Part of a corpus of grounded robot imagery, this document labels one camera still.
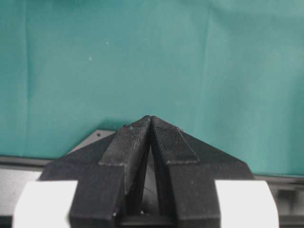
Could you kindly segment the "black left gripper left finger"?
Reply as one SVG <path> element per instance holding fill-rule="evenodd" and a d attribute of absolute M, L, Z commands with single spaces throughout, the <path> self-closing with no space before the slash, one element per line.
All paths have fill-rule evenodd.
<path fill-rule="evenodd" d="M 139 215 L 150 149 L 151 117 L 48 163 L 42 181 L 78 182 L 72 225 L 113 225 L 115 216 Z"/>

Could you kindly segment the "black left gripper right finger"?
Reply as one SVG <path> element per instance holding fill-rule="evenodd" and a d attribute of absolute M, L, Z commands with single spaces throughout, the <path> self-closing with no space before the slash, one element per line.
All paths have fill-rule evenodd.
<path fill-rule="evenodd" d="M 219 225 L 215 180 L 252 180 L 248 165 L 151 117 L 151 148 L 160 214 L 176 225 Z"/>

